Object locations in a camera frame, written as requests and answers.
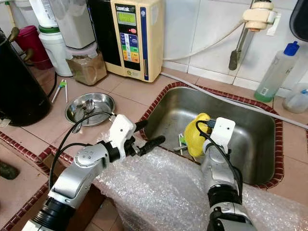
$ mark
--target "jar lid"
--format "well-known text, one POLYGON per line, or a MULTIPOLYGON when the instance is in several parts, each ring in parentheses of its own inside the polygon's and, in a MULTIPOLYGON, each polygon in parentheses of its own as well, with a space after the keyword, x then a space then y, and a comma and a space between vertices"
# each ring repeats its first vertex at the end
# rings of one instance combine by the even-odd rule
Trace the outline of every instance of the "jar lid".
POLYGON ((70 55, 87 55, 88 57, 92 58, 97 56, 96 52, 97 44, 96 42, 93 42, 92 44, 82 48, 82 49, 75 49, 71 47, 66 47, 66 53, 70 55))
POLYGON ((45 33, 45 34, 52 34, 52 33, 60 32, 60 29, 58 27, 46 28, 46 27, 42 27, 41 25, 39 25, 38 29, 40 32, 45 33))
POLYGON ((33 26, 33 25, 32 26, 25 26, 25 27, 23 27, 19 30, 18 37, 25 36, 27 34, 32 33, 33 31, 37 31, 37 28, 35 26, 33 26))

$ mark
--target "white wall tile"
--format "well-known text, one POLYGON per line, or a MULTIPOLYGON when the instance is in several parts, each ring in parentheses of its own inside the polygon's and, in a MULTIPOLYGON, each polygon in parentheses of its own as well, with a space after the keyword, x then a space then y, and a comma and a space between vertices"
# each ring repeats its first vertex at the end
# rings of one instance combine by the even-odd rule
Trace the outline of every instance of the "white wall tile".
POLYGON ((188 67, 188 73, 195 75, 195 76, 200 76, 202 78, 209 78, 212 80, 216 80, 216 81, 224 82, 228 84, 232 84, 235 78, 234 76, 229 76, 229 75, 214 72, 214 71, 204 70, 204 69, 194 67, 194 66, 188 67))
MULTIPOLYGON (((251 0, 213 0, 213 1, 225 1, 225 2, 234 2, 250 5, 251 0)), ((288 10, 293 10, 297 0, 272 0, 274 8, 283 8, 288 10)))
POLYGON ((179 63, 176 63, 176 62, 164 61, 163 66, 170 68, 170 69, 177 70, 177 71, 181 71, 181 72, 187 73, 187 71, 188 71, 188 65, 179 64, 179 63))
POLYGON ((274 10, 275 8, 293 10, 297 0, 272 0, 271 2, 274 4, 274 10))
MULTIPOLYGON (((282 13, 282 18, 275 36, 267 36, 266 31, 261 31, 255 34, 238 72, 238 77, 260 82, 270 66, 276 52, 284 50, 288 43, 295 40, 298 41, 289 28, 291 11, 280 10, 280 12, 282 13)), ((297 67, 294 67, 288 78, 293 79, 297 73, 302 72, 305 68, 306 65, 298 65, 297 67)))
POLYGON ((239 77, 236 77, 235 80, 234 80, 234 83, 233 83, 233 85, 235 85, 235 86, 239 86, 239 87, 242 87, 242 88, 248 88, 248 89, 251 89, 251 90, 256 90, 258 88, 259 84, 260 84, 259 82, 255 82, 255 81, 252 81, 252 80, 239 78, 239 77))
MULTIPOLYGON (((242 18, 246 4, 202 0, 192 50, 208 46, 229 32, 242 18)), ((242 26, 214 47, 191 57, 190 65, 229 73, 231 51, 236 48, 242 26)))
POLYGON ((287 97, 287 95, 291 92, 289 89, 279 88, 276 95, 280 97, 287 97))
MULTIPOLYGON (((165 58, 182 57, 192 50, 200 0, 165 0, 165 58)), ((189 59, 177 60, 188 64, 189 59)))
POLYGON ((251 0, 211 0, 211 1, 233 2, 233 3, 241 3, 241 4, 246 4, 246 5, 250 5, 251 3, 251 0))
MULTIPOLYGON (((233 85, 235 85, 235 86, 239 86, 239 87, 242 87, 242 88, 248 88, 248 89, 251 89, 251 90, 257 90, 259 84, 260 84, 259 82, 248 80, 248 79, 245 79, 245 78, 239 78, 239 77, 236 77, 235 80, 234 80, 234 83, 233 83, 233 85)), ((288 90, 288 89, 279 88, 276 95, 281 96, 281 97, 286 97, 289 92, 290 92, 290 90, 288 90)))

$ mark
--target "metal bowl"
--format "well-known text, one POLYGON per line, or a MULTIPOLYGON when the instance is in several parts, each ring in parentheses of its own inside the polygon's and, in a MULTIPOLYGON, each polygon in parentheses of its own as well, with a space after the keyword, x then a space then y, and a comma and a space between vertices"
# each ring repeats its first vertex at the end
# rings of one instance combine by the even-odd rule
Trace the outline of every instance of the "metal bowl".
MULTIPOLYGON (((104 93, 88 93, 75 98, 70 102, 65 109, 65 117, 72 124, 81 120, 84 116, 82 105, 86 100, 92 99, 94 101, 94 110, 86 116, 89 116, 96 112, 112 113, 115 110, 114 99, 104 93)), ((95 126, 108 119, 108 115, 96 115, 90 117, 82 123, 82 126, 95 126)))

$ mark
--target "black cable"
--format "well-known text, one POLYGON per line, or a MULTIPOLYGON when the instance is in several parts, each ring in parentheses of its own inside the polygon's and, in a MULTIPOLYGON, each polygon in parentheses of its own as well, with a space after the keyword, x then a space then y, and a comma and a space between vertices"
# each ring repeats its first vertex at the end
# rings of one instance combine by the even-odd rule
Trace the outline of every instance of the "black cable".
POLYGON ((242 201, 243 186, 242 186, 242 184, 241 184, 241 176, 239 176, 239 174, 237 174, 237 173, 235 172, 233 165, 231 164, 230 160, 226 157, 226 154, 225 154, 224 151, 221 149, 221 147, 219 147, 219 145, 216 144, 216 142, 213 141, 213 139, 212 139, 209 135, 207 135, 205 132, 203 132, 203 131, 199 128, 199 126, 198 126, 199 123, 206 124, 207 121, 198 120, 198 121, 196 122, 196 127, 197 127, 198 131, 200 132, 200 135, 203 136, 203 137, 205 137, 205 138, 208 139, 209 141, 211 141, 211 143, 218 149, 219 153, 222 155, 222 157, 223 157, 223 158, 225 159, 225 161, 227 162, 227 164, 228 164, 229 168, 231 169, 231 171, 232 171, 232 173, 233 173, 233 176, 234 176, 234 178, 235 178, 235 180, 236 180, 236 182, 237 182, 237 185, 238 185, 238 187, 239 187, 239 197, 240 197, 240 200, 242 201))
POLYGON ((57 73, 54 72, 54 83, 53 83, 53 87, 51 89, 51 91, 48 93, 47 97, 50 97, 51 94, 53 93, 54 89, 56 88, 57 85, 57 73))
MULTIPOLYGON (((68 149, 69 147, 72 147, 72 146, 87 146, 87 144, 85 143, 70 143, 68 144, 67 146, 65 146, 63 149, 61 149, 60 151, 58 150, 59 152, 59 156, 61 156, 61 154, 66 150, 68 149)), ((50 173, 49 173, 49 190, 52 188, 52 186, 50 185, 50 183, 52 184, 52 181, 50 179, 52 179, 52 176, 53 176, 53 171, 54 171, 54 167, 55 165, 51 165, 51 168, 50 168, 50 173)))
POLYGON ((53 175, 53 170, 54 170, 54 167, 57 163, 57 160, 58 158, 60 157, 61 153, 63 152, 62 151, 62 147, 67 139, 67 137, 69 136, 69 134, 71 134, 71 132, 77 127, 77 125, 79 123, 81 123, 82 121, 86 120, 86 119, 89 119, 90 117, 92 116, 95 116, 95 115, 108 115, 108 116, 112 116, 111 113, 108 113, 108 112, 96 112, 96 113, 93 113, 91 115, 88 115, 86 117, 84 117, 83 119, 77 121, 71 128, 70 130, 67 132, 67 134, 64 136, 63 140, 61 141, 61 144, 58 148, 58 151, 56 152, 56 154, 54 155, 54 158, 53 158, 53 161, 52 161, 52 164, 51 164, 51 168, 50 168, 50 172, 49 172, 49 190, 52 188, 53 186, 53 182, 52 182, 52 175, 53 175))

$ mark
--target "yellow sponge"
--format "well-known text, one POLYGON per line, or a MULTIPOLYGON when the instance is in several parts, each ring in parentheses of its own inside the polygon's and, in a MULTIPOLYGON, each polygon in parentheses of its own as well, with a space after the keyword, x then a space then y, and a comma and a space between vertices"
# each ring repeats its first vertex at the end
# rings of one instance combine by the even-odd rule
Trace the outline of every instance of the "yellow sponge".
MULTIPOLYGON (((205 141, 203 136, 199 136, 200 132, 197 130, 196 122, 198 120, 210 120, 210 116, 206 113, 199 114, 192 122, 190 122, 184 131, 184 137, 188 147, 188 152, 191 156, 197 157, 202 155, 202 146, 205 141)), ((210 129, 206 124, 199 123, 199 128, 207 133, 210 129)))

